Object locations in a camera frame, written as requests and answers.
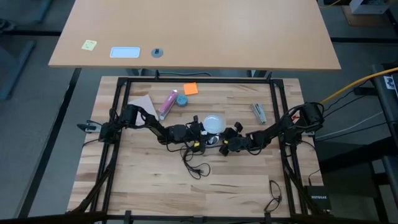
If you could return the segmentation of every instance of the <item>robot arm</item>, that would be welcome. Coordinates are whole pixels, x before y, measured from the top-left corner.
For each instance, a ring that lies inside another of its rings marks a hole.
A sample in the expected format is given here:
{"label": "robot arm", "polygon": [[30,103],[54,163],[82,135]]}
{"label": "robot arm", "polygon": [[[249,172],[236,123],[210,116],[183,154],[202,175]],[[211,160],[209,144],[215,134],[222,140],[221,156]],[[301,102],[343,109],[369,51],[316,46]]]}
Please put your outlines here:
{"label": "robot arm", "polygon": [[[319,110],[318,103],[305,103],[291,108],[284,114],[279,122],[263,131],[254,131],[247,133],[243,137],[240,132],[242,125],[237,122],[235,130],[226,128],[221,137],[224,144],[220,148],[220,153],[227,156],[229,151],[239,152],[240,150],[259,151],[267,147],[273,138],[282,136],[282,141],[287,145],[299,144],[303,132],[316,131],[322,128],[323,115]],[[293,115],[299,113],[300,118],[294,122]],[[137,116],[141,116],[143,125],[136,125]],[[122,109],[120,116],[115,115],[111,122],[104,123],[99,134],[99,141],[114,143],[119,139],[119,133],[122,128],[141,129],[148,128],[156,136],[160,144],[179,144],[190,141],[200,142],[200,146],[194,151],[204,151],[205,142],[212,134],[202,135],[203,125],[198,122],[198,116],[193,117],[193,122],[187,124],[176,124],[169,127],[163,127],[152,114],[149,114],[144,108],[136,105],[127,105]]]}
{"label": "robot arm", "polygon": [[[143,125],[136,125],[137,116],[140,114]],[[141,129],[148,128],[156,136],[160,144],[179,144],[190,141],[201,141],[203,126],[198,122],[198,116],[193,117],[193,122],[163,127],[152,114],[144,108],[136,105],[127,105],[122,109],[120,116],[115,116],[114,121],[104,123],[99,133],[99,141],[114,143],[118,139],[118,133],[122,128]]]}
{"label": "robot arm", "polygon": [[[294,122],[293,115],[299,112],[300,118]],[[281,134],[282,141],[287,145],[297,145],[301,141],[303,132],[316,131],[322,128],[323,115],[319,110],[318,103],[305,103],[290,109],[284,114],[279,122],[263,131],[247,133],[245,137],[239,134],[242,130],[237,128],[235,133],[229,131],[224,134],[224,145],[220,148],[220,153],[227,156],[229,151],[239,152],[240,150],[258,151],[267,147],[271,140]]]}

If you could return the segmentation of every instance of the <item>orange sticky note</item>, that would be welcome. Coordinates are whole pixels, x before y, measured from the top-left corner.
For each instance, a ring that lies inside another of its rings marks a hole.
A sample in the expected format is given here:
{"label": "orange sticky note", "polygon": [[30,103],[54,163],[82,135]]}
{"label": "orange sticky note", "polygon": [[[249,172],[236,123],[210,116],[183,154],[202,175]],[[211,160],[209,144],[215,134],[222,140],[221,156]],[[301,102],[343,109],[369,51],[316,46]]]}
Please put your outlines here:
{"label": "orange sticky note", "polygon": [[198,93],[197,83],[184,84],[184,92],[186,95],[197,94]]}

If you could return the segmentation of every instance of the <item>wire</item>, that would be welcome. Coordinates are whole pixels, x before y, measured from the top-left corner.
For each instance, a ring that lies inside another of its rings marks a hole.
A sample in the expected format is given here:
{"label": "wire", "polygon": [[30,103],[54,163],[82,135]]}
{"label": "wire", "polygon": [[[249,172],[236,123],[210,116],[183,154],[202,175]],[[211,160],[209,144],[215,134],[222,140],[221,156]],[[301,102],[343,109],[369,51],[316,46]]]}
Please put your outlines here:
{"label": "wire", "polygon": [[166,148],[167,148],[167,150],[169,151],[169,152],[177,152],[177,151],[182,151],[182,150],[185,150],[185,149],[183,149],[183,147],[184,146],[181,146],[181,148],[180,149],[176,149],[176,150],[170,150],[169,149],[169,145],[168,144],[166,144]]}
{"label": "wire", "polygon": [[367,128],[362,128],[362,129],[359,129],[359,130],[356,130],[356,131],[352,131],[352,132],[340,134],[340,135],[338,135],[338,136],[333,136],[333,137],[330,137],[330,138],[327,138],[327,139],[317,140],[317,142],[321,142],[321,141],[326,141],[326,140],[329,140],[329,139],[338,138],[338,137],[341,137],[341,136],[344,136],[344,135],[347,135],[347,134],[357,133],[358,131],[364,131],[364,130],[367,130],[367,129],[370,129],[370,128],[374,128],[374,127],[377,127],[377,126],[380,126],[380,125],[383,125],[383,124],[386,124],[386,123],[387,123],[387,122],[383,122],[383,123],[380,123],[380,124],[372,125],[372,126],[367,127]]}
{"label": "wire", "polygon": [[[367,83],[369,80],[366,80],[364,83],[360,84],[358,87],[363,86],[365,83]],[[350,93],[354,92],[354,90],[349,91],[347,94],[345,94],[343,97],[339,98],[336,102],[332,103],[331,105],[329,105],[329,107],[325,110],[328,111],[333,105],[337,104],[340,100],[344,99],[345,97],[347,97]]]}
{"label": "wire", "polygon": [[102,126],[102,124],[100,124],[100,123],[98,123],[96,121],[92,121],[92,120],[87,120],[86,123],[95,123],[95,124],[98,124],[98,125]]}
{"label": "wire", "polygon": [[311,143],[309,143],[309,142],[307,142],[307,141],[304,141],[304,140],[301,140],[300,143],[303,143],[303,142],[309,144],[310,146],[312,146],[312,147],[314,148],[314,150],[317,150],[317,149],[315,149],[315,146],[314,146],[313,144],[311,144]]}
{"label": "wire", "polygon": [[[180,155],[182,158],[182,161],[185,165],[185,167],[188,170],[188,173],[196,180],[200,180],[201,177],[207,177],[210,175],[211,172],[211,167],[208,163],[202,163],[199,164],[197,166],[191,166],[188,162],[191,161],[193,159],[193,156],[200,156],[203,155],[205,152],[200,152],[199,154],[195,154],[192,151],[192,146],[189,146],[188,143],[185,141],[184,142],[184,146],[181,146],[180,149],[176,149],[176,150],[170,150],[169,146],[166,144],[166,148],[169,152],[177,152],[180,151]],[[207,174],[203,174],[203,171],[201,169],[199,169],[199,167],[201,166],[208,166],[209,167],[209,171]]]}
{"label": "wire", "polygon": [[89,143],[92,143],[92,142],[95,142],[95,141],[98,141],[99,139],[94,139],[94,140],[91,140],[91,141],[88,141],[88,142],[85,142],[84,144],[83,144],[83,147],[85,147],[87,144],[89,144]]}
{"label": "wire", "polygon": [[159,75],[182,75],[182,76],[207,75],[209,77],[213,76],[208,72],[196,72],[196,73],[159,72]]}
{"label": "wire", "polygon": [[[274,193],[272,192],[272,184],[275,184],[275,185],[278,187],[279,195],[278,195],[277,197],[275,197],[275,196],[274,196]],[[275,181],[273,181],[273,180],[270,180],[270,181],[269,181],[269,190],[270,190],[270,192],[271,192],[272,199],[268,202],[268,204],[266,205],[266,207],[265,207],[265,209],[264,209],[264,212],[267,212],[267,213],[270,213],[270,212],[273,212],[273,211],[277,210],[277,209],[279,208],[280,202],[282,201],[282,191],[280,190],[279,184],[278,184],[277,182],[275,182]],[[276,202],[277,202],[276,207],[275,207],[274,209],[268,210],[269,205],[270,205],[273,201],[276,201]]]}
{"label": "wire", "polygon": [[358,123],[352,125],[351,127],[348,127],[348,128],[345,128],[345,129],[342,129],[342,130],[339,130],[339,131],[335,131],[335,132],[333,132],[333,133],[324,134],[324,135],[319,136],[319,137],[317,137],[317,138],[315,138],[315,139],[320,139],[320,138],[323,138],[323,137],[331,136],[331,135],[334,135],[334,134],[337,134],[337,133],[341,133],[341,132],[343,132],[343,131],[347,131],[347,130],[353,129],[353,128],[357,127],[358,125],[362,124],[363,122],[369,121],[370,119],[372,119],[372,118],[374,118],[374,117],[376,117],[376,116],[379,116],[379,115],[382,114],[382,113],[383,113],[383,111],[380,111],[380,112],[378,112],[377,114],[374,114],[374,115],[372,115],[372,116],[370,116],[370,117],[368,117],[368,118],[366,118],[366,119],[364,119],[364,120],[362,120],[362,121],[360,121],[360,122],[358,122]]}
{"label": "wire", "polygon": [[[318,169],[317,171],[313,172],[312,174],[316,174],[316,173],[319,172],[319,171],[321,171],[321,169]],[[310,175],[308,176],[308,183],[310,184],[310,186],[312,186],[312,183],[311,183],[311,175],[312,175],[312,174],[310,174]]]}
{"label": "wire", "polygon": [[398,67],[392,68],[392,69],[388,69],[388,70],[385,70],[385,71],[382,71],[382,72],[377,72],[377,73],[374,73],[372,75],[368,75],[366,77],[360,78],[359,80],[356,80],[355,82],[350,83],[349,85],[347,85],[344,88],[338,90],[334,94],[328,96],[326,99],[322,100],[320,103],[324,105],[327,101],[333,99],[334,97],[338,96],[340,93],[346,91],[347,89],[349,89],[349,88],[351,88],[351,87],[353,87],[353,86],[355,86],[355,85],[357,85],[357,84],[359,84],[359,83],[361,83],[363,81],[366,81],[366,80],[369,80],[371,78],[374,78],[374,77],[377,77],[377,76],[380,76],[380,75],[384,75],[384,74],[387,74],[387,73],[390,73],[390,72],[395,72],[395,71],[398,71]]}
{"label": "wire", "polygon": [[328,6],[319,6],[319,8],[326,9],[326,8],[328,8],[328,7],[330,7],[330,6],[334,6],[335,4],[339,3],[340,1],[341,1],[341,0],[337,0],[337,1],[333,2],[333,3],[331,3],[331,4],[328,5]]}
{"label": "wire", "polygon": [[[189,174],[190,174],[194,179],[196,179],[196,180],[200,180],[201,177],[207,177],[207,176],[209,176],[209,175],[210,175],[210,172],[211,172],[211,167],[210,167],[210,165],[209,165],[208,163],[205,163],[205,162],[204,162],[204,163],[199,164],[199,165],[197,165],[197,166],[191,166],[188,162],[189,162],[192,158],[189,159],[189,160],[187,160],[187,155],[188,155],[189,152],[192,152],[192,157],[193,157],[193,155],[195,155],[194,152],[193,152],[193,151],[191,150],[191,148],[189,147],[189,148],[187,148],[187,150],[185,151],[185,153],[184,153],[184,155],[183,155],[183,157],[182,157],[182,161],[183,161],[185,167],[187,168]],[[201,169],[199,169],[199,167],[201,167],[201,166],[208,166],[208,167],[209,167],[209,171],[208,171],[207,174],[203,174],[203,171],[202,171]]]}
{"label": "wire", "polygon": [[336,112],[336,111],[342,109],[343,107],[349,105],[350,103],[353,103],[353,102],[355,102],[355,101],[357,101],[357,100],[359,100],[359,99],[364,98],[365,96],[368,96],[369,94],[371,94],[371,93],[374,92],[374,91],[376,91],[376,90],[370,91],[370,92],[366,93],[366,94],[363,95],[363,96],[360,96],[360,97],[358,97],[358,98],[355,98],[355,99],[349,101],[348,103],[344,104],[343,106],[340,106],[339,108],[337,108],[337,109],[333,110],[332,112],[326,114],[326,115],[323,117],[323,119],[327,118],[329,115],[331,115],[331,114],[333,114],[334,112]]}

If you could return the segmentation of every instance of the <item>pink marker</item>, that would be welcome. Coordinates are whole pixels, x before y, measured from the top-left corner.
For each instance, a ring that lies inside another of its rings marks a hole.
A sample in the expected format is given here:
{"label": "pink marker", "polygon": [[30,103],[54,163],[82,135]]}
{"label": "pink marker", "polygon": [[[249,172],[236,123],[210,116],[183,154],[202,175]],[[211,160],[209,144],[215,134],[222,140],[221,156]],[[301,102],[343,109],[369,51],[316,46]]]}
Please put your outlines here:
{"label": "pink marker", "polygon": [[159,118],[161,120],[164,120],[166,115],[169,113],[169,111],[173,107],[177,97],[178,97],[178,91],[177,90],[172,90],[170,92],[170,95],[167,97],[167,99],[162,104],[162,106],[158,109],[158,111],[160,113],[159,114]]}

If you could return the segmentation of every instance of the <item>yellow sticky note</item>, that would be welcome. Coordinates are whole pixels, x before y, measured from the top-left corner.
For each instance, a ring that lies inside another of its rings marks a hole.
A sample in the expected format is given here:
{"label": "yellow sticky note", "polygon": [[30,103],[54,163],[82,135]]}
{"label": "yellow sticky note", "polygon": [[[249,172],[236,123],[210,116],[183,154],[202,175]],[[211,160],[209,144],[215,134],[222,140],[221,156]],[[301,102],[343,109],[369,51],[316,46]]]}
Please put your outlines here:
{"label": "yellow sticky note", "polygon": [[197,94],[198,93],[197,83],[184,84],[184,92],[186,95]]}
{"label": "yellow sticky note", "polygon": [[97,45],[97,41],[95,40],[86,40],[86,42],[81,46],[83,50],[94,50]]}

